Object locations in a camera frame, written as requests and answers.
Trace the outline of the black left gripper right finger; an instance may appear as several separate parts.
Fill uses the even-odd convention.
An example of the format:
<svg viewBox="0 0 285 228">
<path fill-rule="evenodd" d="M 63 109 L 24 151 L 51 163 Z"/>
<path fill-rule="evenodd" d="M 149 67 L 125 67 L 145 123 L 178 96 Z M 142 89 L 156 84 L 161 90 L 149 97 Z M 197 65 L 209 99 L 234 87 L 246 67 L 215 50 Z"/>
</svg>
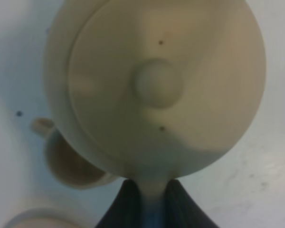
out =
<svg viewBox="0 0 285 228">
<path fill-rule="evenodd" d="M 178 180 L 171 180 L 164 194 L 166 228 L 219 228 L 194 202 Z"/>
</svg>

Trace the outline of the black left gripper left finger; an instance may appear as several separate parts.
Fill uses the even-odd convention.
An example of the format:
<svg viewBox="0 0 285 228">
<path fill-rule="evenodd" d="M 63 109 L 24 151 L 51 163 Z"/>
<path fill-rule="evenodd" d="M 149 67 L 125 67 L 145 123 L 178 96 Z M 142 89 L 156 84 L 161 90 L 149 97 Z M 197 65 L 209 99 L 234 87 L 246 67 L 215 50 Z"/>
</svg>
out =
<svg viewBox="0 0 285 228">
<path fill-rule="evenodd" d="M 96 228 L 139 228 L 141 209 L 141 197 L 137 185 L 132 180 L 125 180 Z"/>
</svg>

